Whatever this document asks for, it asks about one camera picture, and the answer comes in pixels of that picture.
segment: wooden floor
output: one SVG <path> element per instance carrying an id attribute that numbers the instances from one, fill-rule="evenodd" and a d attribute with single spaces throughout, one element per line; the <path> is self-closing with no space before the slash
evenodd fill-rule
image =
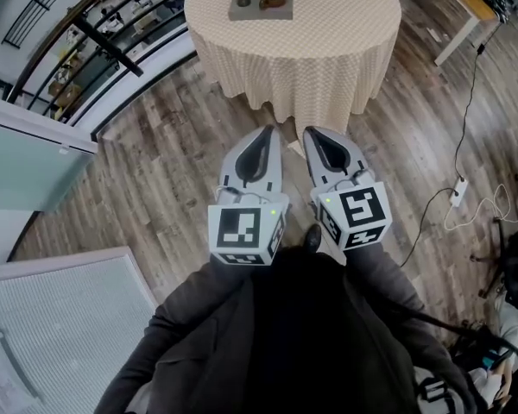
<path id="1" fill-rule="evenodd" d="M 349 135 L 385 182 L 394 224 L 384 246 L 401 262 L 418 232 L 427 200 L 453 186 L 455 147 L 470 95 L 475 51 L 465 42 L 438 69 L 444 47 L 426 28 L 451 38 L 467 19 L 453 0 L 400 0 L 403 17 L 382 90 L 366 111 L 351 116 Z M 207 260 L 206 208 L 212 204 L 225 153 L 257 126 L 274 123 L 265 105 L 253 111 L 244 96 L 227 99 L 209 86 L 191 60 L 125 109 L 99 140 L 99 154 L 61 207 L 39 216 L 17 259 L 129 245 L 158 298 Z M 292 141 L 291 121 L 283 126 Z M 313 213 L 306 162 L 284 147 L 284 192 L 294 207 L 286 244 L 298 242 Z M 518 22 L 504 26 L 478 60 L 466 138 L 458 167 L 470 181 L 450 223 L 470 217 L 483 197 L 504 183 L 518 186 Z M 484 207 L 470 226 L 447 232 L 447 193 L 427 213 L 404 269 L 431 312 L 447 321 L 482 319 L 490 305 L 477 297 L 490 270 L 469 262 L 493 250 L 496 229 Z M 515 209 L 510 217 L 516 217 Z M 508 232 L 515 229 L 507 224 Z"/>

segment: metal railing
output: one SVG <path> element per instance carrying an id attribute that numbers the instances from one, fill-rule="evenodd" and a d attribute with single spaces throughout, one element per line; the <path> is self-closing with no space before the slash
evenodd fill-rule
<path id="1" fill-rule="evenodd" d="M 63 49 L 58 62 L 45 72 L 38 69 L 38 73 L 46 77 L 34 92 L 28 109 L 39 110 L 45 116 L 55 112 L 56 120 L 68 122 L 120 65 L 126 68 L 121 76 L 128 72 L 140 76 L 142 69 L 138 64 L 152 53 L 152 49 L 157 50 L 157 45 L 154 48 L 149 45 L 165 37 L 167 39 L 161 42 L 161 46 L 165 46 L 166 42 L 178 36 L 170 38 L 166 34 L 184 22 L 184 0 L 115 0 L 113 5 L 100 9 L 100 6 L 108 3 L 109 0 L 81 0 L 71 9 L 31 57 L 10 92 L 8 101 L 16 101 L 37 68 L 50 62 L 44 60 L 47 53 L 54 46 L 57 49 L 58 42 L 63 45 L 66 37 L 68 47 Z M 126 15 L 121 16 L 122 13 L 129 13 L 130 19 Z M 73 32 L 76 36 L 69 43 L 69 34 Z M 140 56 L 139 60 L 130 58 L 136 55 Z M 92 104 L 107 90 L 101 90 L 94 96 Z M 45 104 L 41 101 L 43 97 L 46 98 Z"/>
<path id="2" fill-rule="evenodd" d="M 19 49 L 36 23 L 51 9 L 56 1 L 57 0 L 31 0 L 13 22 L 8 33 L 4 36 L 2 43 L 8 43 Z"/>

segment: table leg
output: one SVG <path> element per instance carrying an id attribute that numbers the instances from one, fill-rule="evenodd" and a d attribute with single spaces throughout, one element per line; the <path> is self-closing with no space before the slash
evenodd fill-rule
<path id="1" fill-rule="evenodd" d="M 457 46 L 464 41 L 468 34 L 472 32 L 472 29 L 476 27 L 478 22 L 479 20 L 475 16 L 471 16 L 470 20 L 457 32 L 445 49 L 441 51 L 438 58 L 435 59 L 435 64 L 437 66 L 441 66 L 443 62 L 447 60 L 449 55 L 452 54 L 452 51 L 454 51 Z"/>
<path id="2" fill-rule="evenodd" d="M 499 26 L 499 19 L 492 20 L 491 22 L 487 22 L 487 26 L 485 26 L 480 33 L 476 37 L 476 39 L 472 42 L 472 46 L 478 49 L 482 43 L 485 43 L 485 41 L 490 37 L 491 34 L 493 34 L 493 31 L 497 29 Z"/>

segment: beige tablecloth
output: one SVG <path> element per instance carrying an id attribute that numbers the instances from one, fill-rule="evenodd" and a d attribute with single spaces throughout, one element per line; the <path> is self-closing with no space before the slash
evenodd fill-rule
<path id="1" fill-rule="evenodd" d="M 345 132 L 388 68 L 401 21 L 398 0 L 294 0 L 294 19 L 232 22 L 231 0 L 186 0 L 198 56 L 227 97 L 253 109 L 270 101 L 276 120 Z"/>

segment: black cable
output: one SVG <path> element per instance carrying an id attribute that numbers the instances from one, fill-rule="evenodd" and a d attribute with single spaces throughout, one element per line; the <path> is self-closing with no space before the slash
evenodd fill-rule
<path id="1" fill-rule="evenodd" d="M 460 146 L 462 145 L 462 143 L 464 141 L 464 136 L 466 135 L 466 116 L 468 115 L 468 109 L 470 108 L 470 105 L 472 104 L 472 98 L 474 97 L 474 87 L 476 86 L 477 59 L 483 53 L 483 51 L 485 50 L 485 47 L 491 41 L 491 39 L 493 38 L 493 35 L 496 34 L 496 32 L 499 30 L 499 28 L 501 26 L 502 26 L 502 24 L 499 24 L 499 26 L 497 26 L 497 28 L 491 33 L 491 35 L 487 39 L 487 41 L 485 43 L 482 43 L 479 46 L 479 48 L 477 49 L 476 58 L 474 59 L 474 77 L 472 78 L 472 86 L 470 88 L 470 100 L 468 100 L 468 104 L 466 104 L 466 109 L 464 110 L 463 134 L 460 136 L 460 141 L 458 142 L 457 149 L 455 150 L 455 172 L 457 173 L 457 176 L 460 177 L 462 180 L 464 180 L 464 176 L 457 169 L 457 158 L 458 158 L 458 150 L 460 149 Z"/>
<path id="2" fill-rule="evenodd" d="M 416 247 L 416 242 L 420 239 L 420 234 L 422 233 L 422 223 L 424 223 L 424 218 L 426 217 L 426 213 L 428 212 L 428 207 L 430 206 L 430 203 L 437 197 L 442 191 L 455 191 L 452 187 L 445 187 L 444 189 L 438 190 L 435 195 L 433 195 L 430 200 L 428 201 L 428 204 L 426 204 L 426 208 L 424 209 L 424 213 L 422 213 L 422 218 L 420 219 L 420 225 L 418 228 L 418 235 L 416 236 L 416 239 L 414 240 L 413 247 L 411 248 L 411 251 L 408 252 L 407 258 L 403 261 L 403 263 L 399 267 L 403 267 L 405 264 L 407 264 L 408 259 L 411 257 L 411 254 L 413 254 L 414 248 Z"/>
<path id="3" fill-rule="evenodd" d="M 468 101 L 468 104 L 466 104 L 466 109 L 464 110 L 463 134 L 460 136 L 460 141 L 458 142 L 457 149 L 455 150 L 455 172 L 457 173 L 457 176 L 461 178 L 461 180 L 464 180 L 464 176 L 457 169 L 458 150 L 460 149 L 460 146 L 464 140 L 464 136 L 466 135 L 466 116 L 468 115 L 468 109 L 470 108 L 470 105 L 472 104 L 472 98 L 474 98 L 474 86 L 476 85 L 477 58 L 479 56 L 480 56 L 480 54 L 477 54 L 476 58 L 474 59 L 474 78 L 472 79 L 472 86 L 470 88 L 470 100 Z"/>

